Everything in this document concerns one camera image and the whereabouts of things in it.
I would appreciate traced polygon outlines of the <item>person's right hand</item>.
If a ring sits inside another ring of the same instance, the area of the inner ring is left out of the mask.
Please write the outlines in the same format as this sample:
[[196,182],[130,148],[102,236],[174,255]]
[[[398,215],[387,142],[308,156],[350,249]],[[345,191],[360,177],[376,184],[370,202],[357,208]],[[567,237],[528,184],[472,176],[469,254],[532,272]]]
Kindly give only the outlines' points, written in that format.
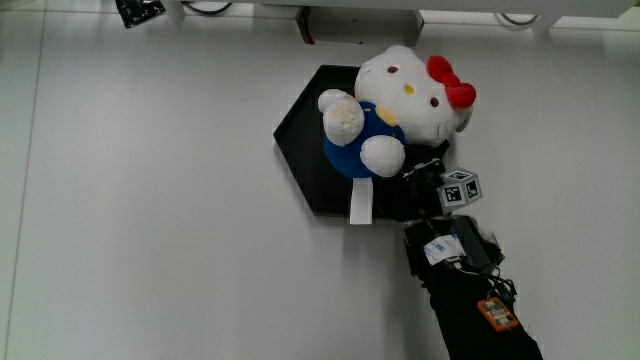
[[373,185],[375,207],[400,222],[448,215],[483,196],[476,173],[461,167],[447,171],[439,158],[405,166]]

